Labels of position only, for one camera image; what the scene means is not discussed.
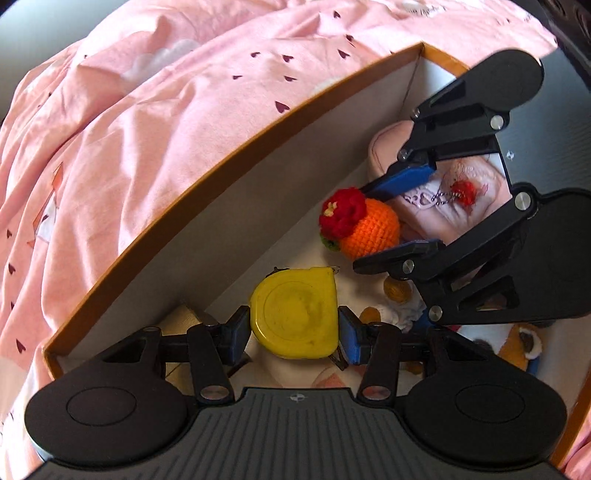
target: black surface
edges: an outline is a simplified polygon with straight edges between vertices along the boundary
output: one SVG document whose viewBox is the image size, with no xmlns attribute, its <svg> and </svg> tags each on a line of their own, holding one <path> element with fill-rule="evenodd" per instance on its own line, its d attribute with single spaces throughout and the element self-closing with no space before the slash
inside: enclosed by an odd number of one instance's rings
<svg viewBox="0 0 591 480">
<path fill-rule="evenodd" d="M 497 152 L 498 131 L 491 119 L 500 116 L 507 128 L 509 113 L 538 93 L 543 78 L 543 69 L 528 53 L 493 53 L 418 106 L 419 116 L 402 146 L 407 160 L 435 168 L 441 160 Z"/>
<path fill-rule="evenodd" d="M 542 197 L 566 190 L 591 194 L 591 93 L 557 50 L 542 60 L 544 82 L 511 111 L 496 135 L 509 188 L 529 185 Z"/>
<path fill-rule="evenodd" d="M 25 411 L 27 432 L 45 458 L 81 466 L 124 465 L 170 444 L 186 425 L 183 395 L 154 374 L 150 346 L 160 331 L 138 332 L 136 362 L 113 363 L 113 349 L 36 393 Z"/>
<path fill-rule="evenodd" d="M 0 15 L 8 10 L 16 0 L 0 0 Z"/>
<path fill-rule="evenodd" d="M 366 326 L 375 338 L 369 363 L 357 392 L 357 401 L 372 407 L 391 407 L 396 400 L 398 367 L 400 362 L 402 331 L 388 323 Z"/>
<path fill-rule="evenodd" d="M 566 422 L 560 396 L 447 329 L 428 334 L 435 373 L 408 394 L 408 427 L 445 458 L 487 468 L 536 463 Z"/>
<path fill-rule="evenodd" d="M 234 391 L 217 355 L 216 346 L 205 325 L 194 325 L 187 330 L 189 363 L 195 398 L 202 405 L 219 405 L 234 401 Z M 219 398 L 206 398 L 203 389 L 214 386 L 227 395 Z"/>
<path fill-rule="evenodd" d="M 477 227 L 486 228 L 496 216 Z M 416 281 L 417 288 L 427 305 L 436 304 L 443 309 L 441 325 L 538 322 L 584 316 L 591 312 L 589 218 L 590 197 L 579 194 L 559 197 L 520 224 L 506 243 L 509 248 L 506 258 L 492 261 L 490 268 L 484 268 L 465 287 L 452 291 L 449 286 L 442 287 L 441 281 L 421 279 Z M 425 266 L 430 268 L 434 263 Z M 457 265 L 453 260 L 449 264 Z M 476 266 L 468 264 L 464 272 Z M 420 275 L 421 266 L 415 271 Z M 479 310 L 481 302 L 495 293 L 507 298 L 506 308 Z"/>
<path fill-rule="evenodd" d="M 438 403 L 438 394 L 431 405 Z M 559 480 L 547 463 L 475 471 L 421 448 L 389 409 L 347 390 L 248 389 L 231 406 L 203 409 L 167 451 L 119 469 L 48 462 L 32 480 Z"/>
</svg>

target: pink blanket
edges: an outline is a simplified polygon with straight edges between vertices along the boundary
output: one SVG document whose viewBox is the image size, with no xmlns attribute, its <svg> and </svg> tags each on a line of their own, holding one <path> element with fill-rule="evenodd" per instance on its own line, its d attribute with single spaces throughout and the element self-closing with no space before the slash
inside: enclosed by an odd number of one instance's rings
<svg viewBox="0 0 591 480">
<path fill-rule="evenodd" d="M 40 461 L 41 348 L 201 176 L 331 83 L 424 40 L 467 64 L 556 47 L 504 0 L 131 0 L 29 72 L 0 131 L 0 478 Z"/>
</svg>

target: pink pouch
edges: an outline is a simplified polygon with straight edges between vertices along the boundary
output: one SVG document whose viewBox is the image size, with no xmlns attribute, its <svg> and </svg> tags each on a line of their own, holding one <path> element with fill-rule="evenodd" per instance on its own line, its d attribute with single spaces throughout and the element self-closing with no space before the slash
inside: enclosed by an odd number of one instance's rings
<svg viewBox="0 0 591 480">
<path fill-rule="evenodd" d="M 413 122 L 401 121 L 378 132 L 369 144 L 369 178 L 383 175 L 410 136 Z M 476 187 L 471 206 L 450 198 L 452 185 L 468 180 Z M 405 241 L 441 239 L 450 244 L 511 198 L 505 177 L 485 157 L 466 157 L 439 162 L 437 171 L 424 185 L 389 202 L 398 214 Z"/>
</svg>

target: stuffed toy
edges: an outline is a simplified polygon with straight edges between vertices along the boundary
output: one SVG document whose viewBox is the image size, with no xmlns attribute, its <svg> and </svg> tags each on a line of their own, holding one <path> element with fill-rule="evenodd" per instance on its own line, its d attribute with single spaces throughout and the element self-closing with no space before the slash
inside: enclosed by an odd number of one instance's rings
<svg viewBox="0 0 591 480">
<path fill-rule="evenodd" d="M 524 371 L 543 349 L 540 331 L 530 323 L 463 325 L 456 331 Z"/>
<path fill-rule="evenodd" d="M 363 323 L 385 322 L 396 325 L 404 333 L 410 331 L 425 309 L 425 303 L 411 281 L 384 280 L 384 304 L 367 307 L 359 315 Z"/>
<path fill-rule="evenodd" d="M 385 203 L 354 187 L 338 190 L 322 204 L 320 235 L 325 246 L 356 260 L 400 242 L 398 216 Z"/>
</svg>

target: metal chain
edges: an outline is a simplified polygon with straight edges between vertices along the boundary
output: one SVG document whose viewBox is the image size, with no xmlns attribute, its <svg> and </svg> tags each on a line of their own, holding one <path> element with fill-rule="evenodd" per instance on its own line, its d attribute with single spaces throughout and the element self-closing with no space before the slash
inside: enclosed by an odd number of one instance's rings
<svg viewBox="0 0 591 480">
<path fill-rule="evenodd" d="M 437 200 L 435 205 L 445 205 L 446 203 L 453 202 L 459 196 L 460 196 L 460 194 L 455 193 L 455 192 L 439 192 L 439 193 L 436 193 L 435 195 L 433 195 L 433 197 L 431 197 L 431 201 L 435 202 L 435 200 Z M 440 200 L 442 197 L 449 197 L 449 199 L 448 200 Z"/>
</svg>

